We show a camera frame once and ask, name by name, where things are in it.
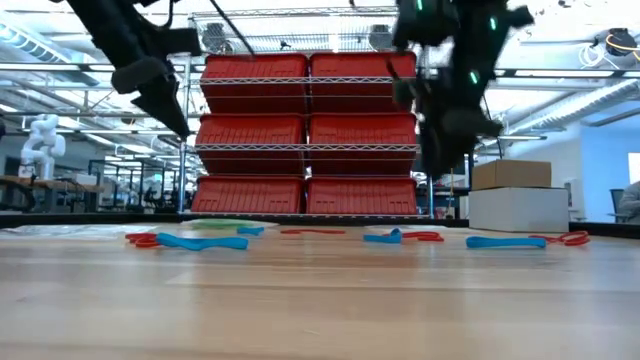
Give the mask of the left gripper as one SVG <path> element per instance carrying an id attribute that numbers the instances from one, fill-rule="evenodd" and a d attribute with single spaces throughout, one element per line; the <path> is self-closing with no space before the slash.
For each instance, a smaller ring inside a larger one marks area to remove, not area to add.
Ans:
<path id="1" fill-rule="evenodd" d="M 121 95 L 135 94 L 133 104 L 169 130 L 185 139 L 190 130 L 177 101 L 179 82 L 170 61 L 143 57 L 129 65 L 117 67 L 111 84 Z"/>

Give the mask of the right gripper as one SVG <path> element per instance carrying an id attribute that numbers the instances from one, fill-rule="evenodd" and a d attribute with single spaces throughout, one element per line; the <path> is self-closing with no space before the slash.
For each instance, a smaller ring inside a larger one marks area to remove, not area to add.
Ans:
<path id="1" fill-rule="evenodd" d="M 460 103 L 440 80 L 394 77 L 392 89 L 399 108 L 420 114 L 430 126 L 420 128 L 421 164 L 428 176 L 448 174 L 474 150 L 475 137 L 498 137 L 503 130 L 478 105 Z"/>

